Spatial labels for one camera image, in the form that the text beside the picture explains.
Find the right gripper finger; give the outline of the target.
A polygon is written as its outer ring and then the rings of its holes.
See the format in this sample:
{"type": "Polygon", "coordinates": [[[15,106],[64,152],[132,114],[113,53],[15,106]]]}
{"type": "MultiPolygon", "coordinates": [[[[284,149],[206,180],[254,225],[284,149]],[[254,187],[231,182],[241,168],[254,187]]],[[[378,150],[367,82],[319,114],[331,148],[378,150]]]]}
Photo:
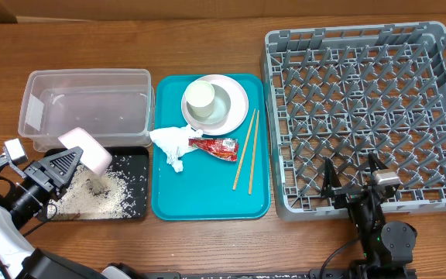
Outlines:
{"type": "Polygon", "coordinates": [[[368,164],[372,173],[388,168],[374,153],[368,154],[368,164]]]}
{"type": "Polygon", "coordinates": [[[335,166],[331,159],[327,158],[324,162],[324,181],[323,189],[340,188],[341,182],[335,172],[335,166]]]}

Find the pink bowl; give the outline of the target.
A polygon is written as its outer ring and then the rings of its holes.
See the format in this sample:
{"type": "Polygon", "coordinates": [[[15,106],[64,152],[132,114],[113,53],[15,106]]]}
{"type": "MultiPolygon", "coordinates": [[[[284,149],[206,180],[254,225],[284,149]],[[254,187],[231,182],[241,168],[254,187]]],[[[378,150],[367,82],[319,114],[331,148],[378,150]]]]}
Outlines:
{"type": "Polygon", "coordinates": [[[102,176],[112,161],[112,155],[84,129],[77,127],[58,137],[67,149],[83,150],[81,163],[98,176],[102,176]]]}

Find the red snack wrapper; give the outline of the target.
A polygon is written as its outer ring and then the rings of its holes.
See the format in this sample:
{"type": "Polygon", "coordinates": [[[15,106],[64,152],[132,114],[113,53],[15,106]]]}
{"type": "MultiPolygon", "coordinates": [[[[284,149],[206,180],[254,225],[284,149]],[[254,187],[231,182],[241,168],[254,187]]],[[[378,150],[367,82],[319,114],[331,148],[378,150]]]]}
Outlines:
{"type": "Polygon", "coordinates": [[[189,146],[203,150],[218,159],[236,162],[238,157],[238,140],[231,138],[190,138],[189,146]]]}

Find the white napkin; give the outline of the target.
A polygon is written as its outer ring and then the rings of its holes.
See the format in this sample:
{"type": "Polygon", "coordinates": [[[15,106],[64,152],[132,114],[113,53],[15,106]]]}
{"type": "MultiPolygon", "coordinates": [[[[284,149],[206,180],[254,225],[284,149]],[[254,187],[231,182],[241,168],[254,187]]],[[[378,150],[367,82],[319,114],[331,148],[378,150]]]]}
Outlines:
{"type": "Polygon", "coordinates": [[[154,129],[149,132],[152,142],[166,154],[166,162],[177,173],[184,169],[180,158],[184,154],[195,150],[195,147],[189,144],[189,139],[201,138],[202,135],[202,130],[195,130],[190,125],[154,129]]]}

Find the white paper cup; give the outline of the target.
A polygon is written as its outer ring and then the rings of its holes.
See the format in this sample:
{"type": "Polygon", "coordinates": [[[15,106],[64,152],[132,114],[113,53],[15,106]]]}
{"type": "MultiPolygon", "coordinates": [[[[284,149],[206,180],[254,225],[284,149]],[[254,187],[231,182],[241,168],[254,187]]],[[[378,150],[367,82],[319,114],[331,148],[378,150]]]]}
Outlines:
{"type": "Polygon", "coordinates": [[[198,117],[208,117],[214,111],[214,87],[207,81],[191,82],[185,92],[188,107],[198,117]]]}

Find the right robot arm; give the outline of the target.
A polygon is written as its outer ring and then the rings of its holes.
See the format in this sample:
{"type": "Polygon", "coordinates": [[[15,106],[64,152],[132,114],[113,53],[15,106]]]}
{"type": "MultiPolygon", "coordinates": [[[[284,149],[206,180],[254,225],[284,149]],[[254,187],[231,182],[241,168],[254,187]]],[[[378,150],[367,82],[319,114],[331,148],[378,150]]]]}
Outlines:
{"type": "Polygon", "coordinates": [[[344,278],[415,278],[407,270],[413,261],[416,229],[401,221],[387,222],[382,203],[393,197],[401,185],[400,177],[374,154],[368,155],[371,171],[369,182],[360,188],[342,186],[332,160],[324,162],[323,198],[332,198],[336,209],[348,210],[358,236],[336,249],[322,264],[319,278],[327,277],[327,265],[340,252],[360,242],[364,258],[353,260],[342,275],[344,278]]]}

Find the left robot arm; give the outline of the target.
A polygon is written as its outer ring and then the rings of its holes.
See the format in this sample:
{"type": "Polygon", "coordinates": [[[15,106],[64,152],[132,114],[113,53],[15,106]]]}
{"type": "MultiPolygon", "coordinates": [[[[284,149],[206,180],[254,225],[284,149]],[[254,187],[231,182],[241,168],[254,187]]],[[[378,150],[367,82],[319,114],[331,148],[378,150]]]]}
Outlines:
{"type": "Polygon", "coordinates": [[[111,263],[98,272],[64,257],[34,248],[20,229],[52,199],[61,198],[72,181],[78,165],[102,172],[111,162],[102,146],[72,145],[65,151],[34,160],[24,170],[18,165],[27,160],[22,146],[4,146],[0,171],[10,166],[23,181],[11,183],[7,195],[0,194],[0,278],[142,278],[142,273],[123,263],[111,263]]]}

